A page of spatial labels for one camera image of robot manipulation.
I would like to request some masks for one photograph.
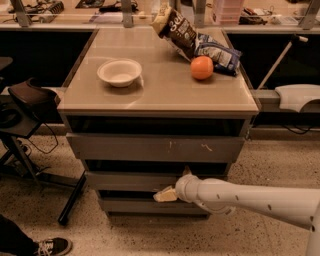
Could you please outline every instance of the drawer cabinet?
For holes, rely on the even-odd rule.
[[[220,28],[199,32],[227,46]],[[103,84],[97,69],[110,58],[138,61],[139,81],[127,88]],[[259,109],[241,73],[214,73],[196,81],[190,63],[150,26],[104,25],[58,111],[74,155],[108,215],[207,216],[196,205],[157,203],[153,195],[174,185],[186,165],[199,177],[227,179]]]

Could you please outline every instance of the gray drawer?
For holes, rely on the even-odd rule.
[[[108,215],[113,214],[169,214],[208,217],[209,213],[185,202],[157,203],[153,200],[99,199],[99,205]]]
[[[95,190],[157,192],[174,185],[177,177],[157,173],[86,172],[89,186]]]
[[[79,159],[133,161],[235,162],[242,137],[68,133]]]

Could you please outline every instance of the white bowl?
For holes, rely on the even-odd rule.
[[[141,75],[141,71],[141,65],[134,60],[114,59],[103,63],[97,74],[112,86],[126,87]]]

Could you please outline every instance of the orange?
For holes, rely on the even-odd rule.
[[[191,75],[198,80],[209,78],[213,73],[213,63],[208,56],[199,56],[191,61]]]

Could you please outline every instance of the black sneaker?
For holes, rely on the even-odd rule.
[[[71,251],[72,242],[65,238],[52,238],[39,242],[37,256],[62,256]]]

